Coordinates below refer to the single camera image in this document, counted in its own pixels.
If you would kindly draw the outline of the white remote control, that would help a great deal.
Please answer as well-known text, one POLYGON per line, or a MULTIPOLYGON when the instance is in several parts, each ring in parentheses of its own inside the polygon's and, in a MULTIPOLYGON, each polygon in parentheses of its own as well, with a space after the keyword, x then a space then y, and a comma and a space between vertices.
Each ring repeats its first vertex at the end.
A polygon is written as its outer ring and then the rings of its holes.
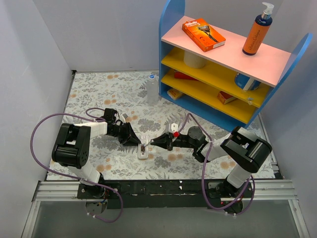
POLYGON ((148 159, 148 136, 140 135, 139 140, 141 143, 138 144, 138 159, 146 160, 148 159))

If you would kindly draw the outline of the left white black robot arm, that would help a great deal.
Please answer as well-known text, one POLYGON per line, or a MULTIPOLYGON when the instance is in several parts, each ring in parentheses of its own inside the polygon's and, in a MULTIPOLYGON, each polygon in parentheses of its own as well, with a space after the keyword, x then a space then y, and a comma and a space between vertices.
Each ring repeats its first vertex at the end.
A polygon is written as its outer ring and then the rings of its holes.
POLYGON ((89 185, 88 192, 94 198, 101 198, 106 189, 105 185, 100 183, 103 180, 101 173, 90 163, 90 140, 103 135, 116 137, 124 146, 141 144, 131 124, 126 122, 117 110, 106 108, 104 115, 96 121, 63 123, 52 151, 53 161, 67 167, 79 180, 89 185))

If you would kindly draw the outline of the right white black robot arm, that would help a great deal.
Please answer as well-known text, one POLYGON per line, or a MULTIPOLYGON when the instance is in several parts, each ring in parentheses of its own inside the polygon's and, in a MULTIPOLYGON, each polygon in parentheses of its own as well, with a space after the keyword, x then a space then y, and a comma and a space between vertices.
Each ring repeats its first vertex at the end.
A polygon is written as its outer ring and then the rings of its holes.
POLYGON ((190 127, 186 135, 167 129, 150 144, 168 151, 174 147, 193 149, 193 156, 200 163, 230 156, 236 162, 224 184, 224 191, 230 197, 241 193, 244 181, 259 171, 272 152, 272 146, 267 141, 240 126, 225 137, 210 142, 198 126, 190 127))

